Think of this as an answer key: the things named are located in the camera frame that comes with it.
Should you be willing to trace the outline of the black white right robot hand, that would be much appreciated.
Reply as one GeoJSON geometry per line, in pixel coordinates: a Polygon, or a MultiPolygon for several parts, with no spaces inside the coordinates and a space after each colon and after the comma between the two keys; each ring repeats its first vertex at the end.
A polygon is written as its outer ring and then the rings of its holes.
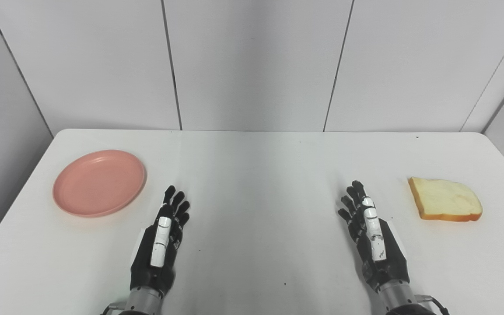
{"type": "Polygon", "coordinates": [[[366,283],[374,290],[389,281],[410,281],[407,261],[394,237],[389,223],[379,217],[364,185],[353,181],[341,201],[344,209],[338,215],[347,224],[362,261],[361,271],[366,283]]]}

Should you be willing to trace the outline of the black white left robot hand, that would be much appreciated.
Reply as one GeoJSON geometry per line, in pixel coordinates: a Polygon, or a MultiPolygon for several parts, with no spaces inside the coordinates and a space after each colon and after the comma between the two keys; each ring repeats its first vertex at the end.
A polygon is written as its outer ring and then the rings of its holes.
{"type": "Polygon", "coordinates": [[[188,223],[190,203],[173,185],[164,192],[154,222],[142,235],[131,265],[130,289],[148,287],[164,297],[173,286],[174,263],[188,223]]]}

